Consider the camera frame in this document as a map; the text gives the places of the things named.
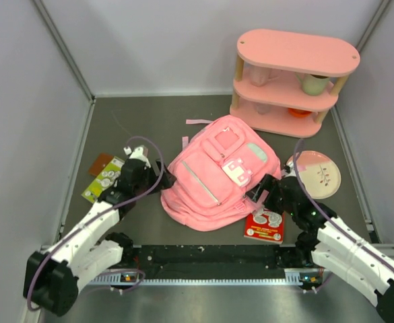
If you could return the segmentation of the pink student backpack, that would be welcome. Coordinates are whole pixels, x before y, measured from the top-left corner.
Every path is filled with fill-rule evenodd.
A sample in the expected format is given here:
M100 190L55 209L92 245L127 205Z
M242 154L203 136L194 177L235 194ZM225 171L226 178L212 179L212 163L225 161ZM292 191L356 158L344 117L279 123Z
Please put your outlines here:
M213 231L259 208L246 193L266 175L281 178L275 151L243 120L227 115L199 131L168 167L176 178L161 204L175 221Z

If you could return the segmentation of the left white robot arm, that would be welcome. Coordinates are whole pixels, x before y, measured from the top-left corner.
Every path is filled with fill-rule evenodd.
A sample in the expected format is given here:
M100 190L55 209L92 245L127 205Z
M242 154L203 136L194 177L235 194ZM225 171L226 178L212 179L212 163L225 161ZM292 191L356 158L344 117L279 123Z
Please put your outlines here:
M23 296L31 312L65 315L86 285L113 265L132 263L134 251L114 240L99 239L132 210L136 202L174 184L163 159L155 172L149 161L129 157L118 178L93 203L74 228L45 252L35 251L26 263Z

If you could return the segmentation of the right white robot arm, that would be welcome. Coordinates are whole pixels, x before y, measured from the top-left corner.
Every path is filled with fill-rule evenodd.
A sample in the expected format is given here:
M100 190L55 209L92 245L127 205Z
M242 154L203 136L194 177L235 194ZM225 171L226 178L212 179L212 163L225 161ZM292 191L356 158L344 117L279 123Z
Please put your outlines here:
M394 260L361 238L323 203L314 201L301 180L271 175L246 193L269 211L291 216L301 229L294 251L282 264L327 269L359 291L384 322L394 322Z

